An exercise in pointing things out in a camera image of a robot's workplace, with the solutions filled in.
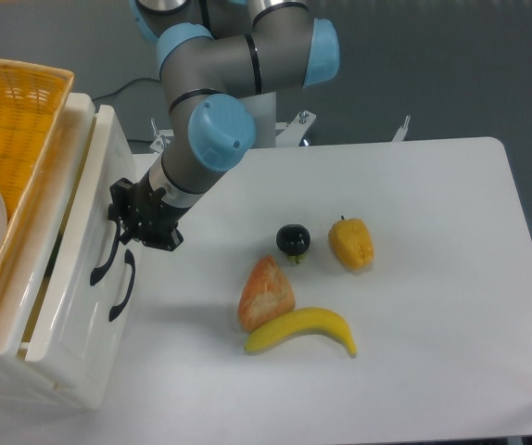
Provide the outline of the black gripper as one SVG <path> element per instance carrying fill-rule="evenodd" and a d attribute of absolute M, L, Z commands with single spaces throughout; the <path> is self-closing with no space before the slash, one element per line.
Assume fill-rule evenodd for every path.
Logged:
<path fill-rule="evenodd" d="M 132 186 L 120 178 L 109 187 L 108 218 L 121 224 L 119 241 L 124 246 L 133 241 L 148 248 L 177 249 L 184 241 L 179 220 L 196 204 L 196 194 L 184 191 L 162 169 L 150 169 Z"/>

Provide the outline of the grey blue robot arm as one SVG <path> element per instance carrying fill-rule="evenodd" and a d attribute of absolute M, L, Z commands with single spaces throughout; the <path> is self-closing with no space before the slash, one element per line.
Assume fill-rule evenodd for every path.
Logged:
<path fill-rule="evenodd" d="M 332 80 L 340 65 L 336 30 L 303 1 L 246 1 L 241 32 L 218 29 L 206 1 L 133 1 L 154 43 L 172 142 L 137 182 L 110 188 L 114 244 L 138 241 L 172 251 L 180 219 L 234 168 L 257 138 L 247 97 Z"/>

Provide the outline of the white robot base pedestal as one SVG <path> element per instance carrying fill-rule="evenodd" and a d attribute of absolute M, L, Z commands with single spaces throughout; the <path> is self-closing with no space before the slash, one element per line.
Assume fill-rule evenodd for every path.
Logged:
<path fill-rule="evenodd" d="M 242 103 L 256 125 L 256 140 L 253 147 L 274 147 L 276 138 L 276 93 L 243 98 Z"/>

